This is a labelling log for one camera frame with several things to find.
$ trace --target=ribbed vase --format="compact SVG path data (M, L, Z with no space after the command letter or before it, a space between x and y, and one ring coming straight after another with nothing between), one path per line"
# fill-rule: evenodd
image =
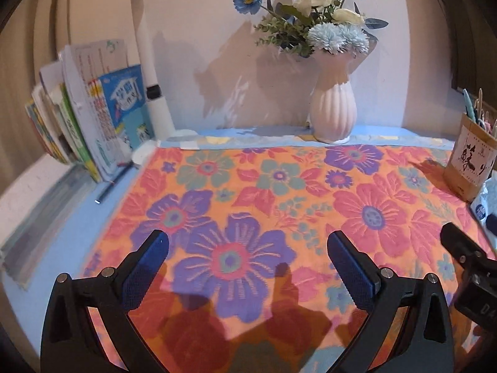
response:
M330 54L322 50L312 57L321 66L310 108L314 137L323 143L347 143L357 121L349 79L349 64L353 57L349 53Z

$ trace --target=blue gripper pad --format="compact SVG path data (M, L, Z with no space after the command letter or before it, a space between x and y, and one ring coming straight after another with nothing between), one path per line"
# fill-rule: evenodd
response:
M125 311L137 309L169 252L166 233L155 230L136 253L140 258L123 282L121 305Z
M375 284L356 259L360 254L341 231L331 233L328 237L328 256L331 262L356 307L370 313L374 308Z

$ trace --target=blue book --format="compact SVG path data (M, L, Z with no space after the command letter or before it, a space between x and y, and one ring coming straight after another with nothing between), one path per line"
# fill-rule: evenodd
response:
M136 150L153 138L141 66L138 64L105 74L98 81L118 139L131 150Z

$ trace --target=flower arrangement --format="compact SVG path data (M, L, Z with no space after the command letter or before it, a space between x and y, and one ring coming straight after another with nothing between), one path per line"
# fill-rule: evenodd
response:
M255 26L267 34L257 44L274 44L282 50L309 57L317 49L331 54L350 52L353 56L367 53L375 36L364 28L379 29L388 22L366 18L357 4L355 10L344 8L346 0L293 0L292 5L272 0L233 0L241 14L255 15L260 9L269 15Z

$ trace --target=orange fabric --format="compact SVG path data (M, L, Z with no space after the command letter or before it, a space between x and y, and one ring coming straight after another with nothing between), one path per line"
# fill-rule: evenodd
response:
M449 302L461 271L440 244L442 225L454 222L490 254L466 204L443 182L449 155L369 145L159 149L84 275L118 266L162 229L171 253L130 317L171 373L325 372L364 320L330 263L329 233L343 230L400 276L437 274ZM471 323L451 314L462 357L475 340Z

